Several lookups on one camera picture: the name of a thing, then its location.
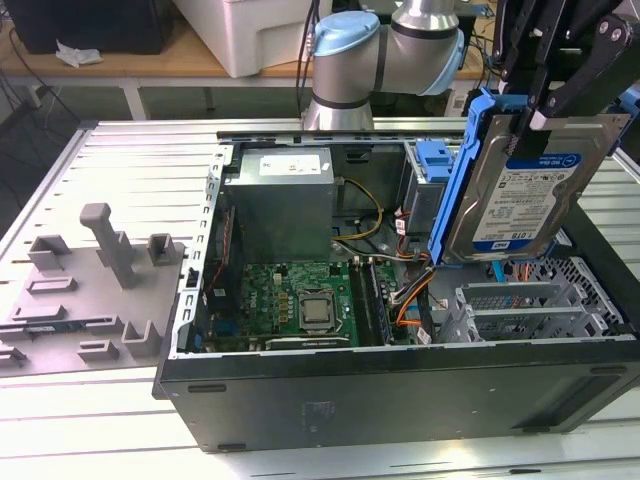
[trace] motherboard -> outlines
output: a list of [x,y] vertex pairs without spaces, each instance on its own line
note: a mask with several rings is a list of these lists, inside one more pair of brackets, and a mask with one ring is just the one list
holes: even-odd
[[[247,264],[240,318],[212,318],[209,337],[215,337],[217,351],[359,347],[374,344],[374,338],[385,344],[391,340],[388,300],[397,288],[390,262]],[[363,307],[372,303],[363,297],[379,297],[379,310]],[[356,319],[369,320],[371,328]]]

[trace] wooden table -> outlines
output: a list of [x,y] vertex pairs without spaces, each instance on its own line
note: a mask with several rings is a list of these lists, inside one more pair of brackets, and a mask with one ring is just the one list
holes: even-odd
[[[492,20],[478,19],[477,28],[484,28]],[[0,34],[0,68],[14,88],[29,94],[29,88],[38,81],[29,73],[9,42],[11,25]],[[485,36],[493,36],[493,28]],[[171,41],[160,55],[104,54],[104,61],[95,65],[73,68],[55,55],[32,55],[18,42],[18,49],[29,67],[49,86],[120,87],[127,99],[134,120],[146,120],[148,114],[140,96],[142,87],[203,87],[208,108],[213,108],[211,88],[216,87],[293,87],[296,62],[262,70],[258,75],[231,78],[220,62],[200,40],[193,29],[178,22]],[[452,85],[450,104],[459,104],[461,97],[473,88],[482,76],[482,57],[476,48],[470,48],[464,68],[456,75]],[[313,65],[309,77],[313,75]]]

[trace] yellow wire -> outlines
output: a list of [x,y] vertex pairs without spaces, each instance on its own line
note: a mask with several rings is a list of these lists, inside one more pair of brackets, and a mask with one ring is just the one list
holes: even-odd
[[361,183],[356,182],[355,180],[352,180],[351,178],[345,178],[344,182],[345,183],[351,183],[352,185],[355,185],[356,187],[358,187],[360,190],[362,190],[362,192],[367,197],[369,197],[371,199],[371,201],[373,201],[373,203],[375,203],[376,210],[378,212],[378,218],[376,220],[375,225],[373,226],[373,228],[371,230],[367,230],[366,232],[362,232],[362,233],[356,233],[356,234],[353,234],[353,235],[339,235],[337,237],[332,237],[332,240],[361,240],[363,238],[370,237],[371,235],[376,233],[378,231],[378,229],[380,228],[380,226],[382,225],[382,212],[384,210],[382,209],[382,206],[380,205],[380,203],[378,203],[378,200],[376,200],[376,197],[374,197],[373,194],[369,190],[364,188],[364,186]]

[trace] metal slotted table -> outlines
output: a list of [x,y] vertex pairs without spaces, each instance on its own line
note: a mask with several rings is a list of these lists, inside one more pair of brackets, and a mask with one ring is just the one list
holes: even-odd
[[[377,128],[451,131],[464,119],[380,120]],[[84,203],[108,202],[132,243],[170,233],[189,249],[217,131],[292,130],[287,120],[104,122],[78,131],[0,242],[0,316],[11,308],[37,235],[92,246],[77,224]],[[607,159],[583,209],[640,277],[640,173]],[[151,396],[155,368],[0,379],[3,478],[499,478],[640,477],[640,389],[566,435],[464,439],[206,455],[168,401]]]

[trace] metal frame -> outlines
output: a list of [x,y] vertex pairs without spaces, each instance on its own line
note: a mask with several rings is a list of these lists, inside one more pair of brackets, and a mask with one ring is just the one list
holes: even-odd
[[[16,87],[33,87],[37,82],[30,75],[10,75],[7,78]],[[212,88],[293,88],[294,77],[81,77],[81,76],[42,76],[42,80],[49,86],[60,87],[118,87],[125,95],[131,118],[133,120],[148,120],[149,114],[140,95],[140,89],[146,87],[201,87],[204,90],[204,104],[207,109],[214,108]],[[459,117],[469,91],[477,84],[477,80],[454,80],[451,84],[451,94],[445,116]],[[313,87],[313,80],[307,79],[306,85]]]

